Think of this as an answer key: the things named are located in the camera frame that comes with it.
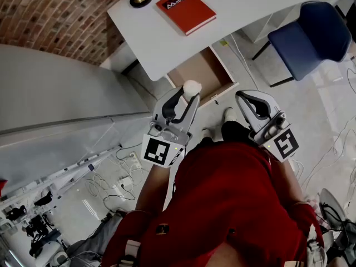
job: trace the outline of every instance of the red shirt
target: red shirt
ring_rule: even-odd
[[[102,267],[118,263],[128,239],[141,243],[139,266],[205,266],[222,242],[249,266],[305,262],[311,224],[323,245],[315,213],[307,204],[285,210],[271,173],[265,154],[245,144],[223,142],[189,152],[167,209],[157,217],[129,213],[108,244]],[[161,224],[169,231],[157,235]]]

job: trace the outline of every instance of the blue chair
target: blue chair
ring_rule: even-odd
[[[337,10],[327,2],[305,2],[300,17],[268,35],[268,42],[252,58],[255,60],[272,44],[292,77],[277,82],[275,87],[292,80],[300,81],[324,60],[341,62],[352,37]]]

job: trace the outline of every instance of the red book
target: red book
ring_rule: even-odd
[[[160,0],[156,4],[187,36],[216,18],[201,0]]]

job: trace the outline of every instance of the white tabletop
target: white tabletop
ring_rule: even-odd
[[[157,1],[152,0],[147,6],[135,9],[128,0],[120,0],[108,10],[116,27],[154,81],[230,33],[307,0],[202,0],[215,11],[216,19],[189,36],[185,36],[158,9]]]

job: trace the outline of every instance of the red sleeve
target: red sleeve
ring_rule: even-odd
[[[127,241],[131,239],[140,242],[151,220],[152,215],[144,211],[136,210],[128,213],[119,223],[116,232],[109,241],[101,266],[110,267],[117,264],[120,258],[125,256]]]
[[[308,237],[310,226],[313,224],[315,226],[315,231],[317,232],[317,242],[324,247],[322,231],[320,229],[317,216],[311,205],[307,202],[297,203],[287,209],[287,212],[290,218],[296,222],[298,228],[306,237]]]

